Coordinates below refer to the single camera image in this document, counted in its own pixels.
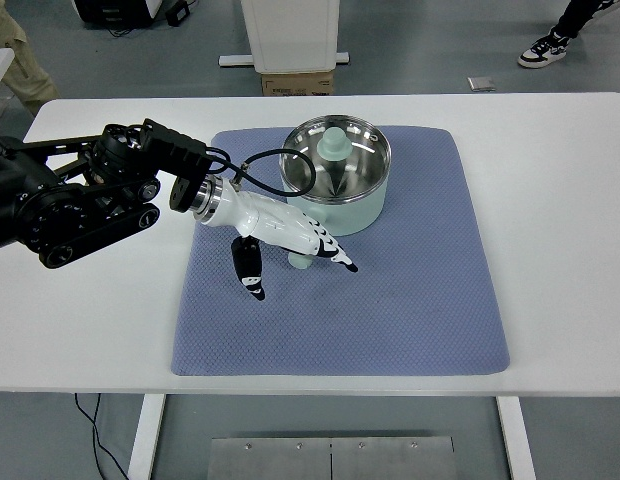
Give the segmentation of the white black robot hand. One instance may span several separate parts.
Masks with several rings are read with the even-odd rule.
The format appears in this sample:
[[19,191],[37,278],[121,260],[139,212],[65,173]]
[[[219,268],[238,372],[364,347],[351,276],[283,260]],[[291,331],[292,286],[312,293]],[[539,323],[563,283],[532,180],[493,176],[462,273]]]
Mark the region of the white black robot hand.
[[235,273],[259,301],[265,299],[262,242],[298,255],[327,258],[351,272],[358,270],[319,221],[287,203],[253,192],[237,192],[225,180],[205,182],[190,209],[204,225],[232,227],[238,232],[231,243]]

